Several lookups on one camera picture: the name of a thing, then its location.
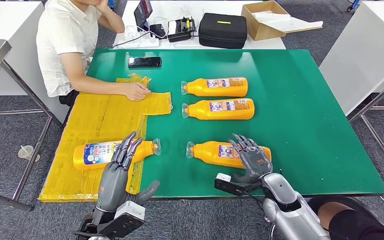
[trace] green table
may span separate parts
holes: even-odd
[[[129,57],[162,59],[161,68],[128,69]],[[224,197],[217,173],[242,169],[206,164],[185,156],[188,141],[227,142],[232,133],[254,139],[272,152],[282,173],[303,196],[380,195],[384,183],[307,50],[97,49],[88,75],[115,81],[130,73],[151,77],[153,92],[171,92],[171,114],[150,116],[146,138],[161,140],[161,156],[143,165],[141,189],[160,181],[157,198]],[[181,81],[243,76],[255,103],[250,120],[182,118],[182,103],[223,99],[181,95]]]

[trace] orange bottle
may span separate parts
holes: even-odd
[[[260,146],[268,160],[272,161],[270,148]],[[186,158],[201,159],[204,163],[243,169],[241,160],[234,147],[229,142],[207,141],[194,144],[189,141],[186,145]]]
[[[254,116],[254,102],[250,98],[201,100],[195,104],[181,105],[183,118],[200,120],[248,120]]]
[[[108,141],[101,143],[90,143],[77,146],[73,153],[73,164],[77,170],[91,170],[104,168],[111,162],[117,146],[122,141]],[[136,148],[131,163],[142,161],[149,155],[161,155],[160,139],[153,141],[142,141]]]
[[[181,82],[181,94],[199,97],[244,97],[248,92],[248,81],[243,76],[204,79]]]

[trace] black pants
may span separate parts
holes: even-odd
[[[76,100],[77,98],[77,95],[79,95],[79,92],[76,91],[76,90],[72,90],[71,92],[69,92],[67,95],[65,96],[59,96],[59,103],[60,104],[63,104],[63,105],[67,105],[70,107],[70,110],[71,108],[73,107],[74,105],[74,101]]]
[[[331,240],[384,240],[384,226],[354,210],[336,214],[329,224]]]
[[[65,117],[65,120],[64,122],[62,123],[62,127],[64,128],[66,126],[66,123],[69,119],[69,116],[70,116],[70,113],[72,112],[72,109],[73,109],[73,105],[74,105],[74,102],[77,98],[77,95],[79,95],[79,92],[76,91],[76,90],[72,90],[71,92],[69,92],[67,95],[65,96],[59,96],[58,99],[59,99],[59,103],[62,104],[62,105],[67,105],[69,106],[70,108],[68,109],[68,112],[67,112],[67,116]]]

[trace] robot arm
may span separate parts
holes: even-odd
[[[229,177],[219,177],[219,173],[214,186],[238,196],[249,190],[243,183],[253,188],[260,186],[265,195],[262,208],[266,219],[278,227],[286,240],[329,240],[303,196],[281,174],[273,173],[271,162],[255,141],[242,135],[233,136],[237,143],[231,139],[229,142],[245,168],[245,175],[236,175],[242,184],[230,182]]]
[[[154,181],[138,194],[126,192],[129,167],[141,138],[132,140],[135,132],[130,133],[117,147],[102,173],[98,199],[90,222],[83,223],[80,231],[75,231],[79,240],[122,238],[139,228],[145,219],[145,208],[142,205],[151,198],[160,185]]]

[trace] black case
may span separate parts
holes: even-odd
[[[243,16],[205,13],[199,23],[199,44],[223,49],[241,49],[247,40]]]

